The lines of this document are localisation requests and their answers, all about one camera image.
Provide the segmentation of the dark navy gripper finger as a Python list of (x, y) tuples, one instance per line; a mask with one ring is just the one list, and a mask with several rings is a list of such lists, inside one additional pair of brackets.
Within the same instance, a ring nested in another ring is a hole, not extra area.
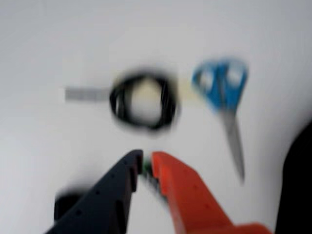
[(55, 200), (48, 234), (124, 234), (132, 193), (142, 173), (143, 151), (122, 157), (93, 187), (69, 191)]

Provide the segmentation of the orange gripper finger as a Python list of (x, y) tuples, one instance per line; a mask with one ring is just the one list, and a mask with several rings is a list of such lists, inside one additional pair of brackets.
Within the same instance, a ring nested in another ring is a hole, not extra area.
[(165, 153), (152, 153), (152, 171), (168, 200), (177, 234), (268, 234), (259, 223), (235, 225), (191, 166)]

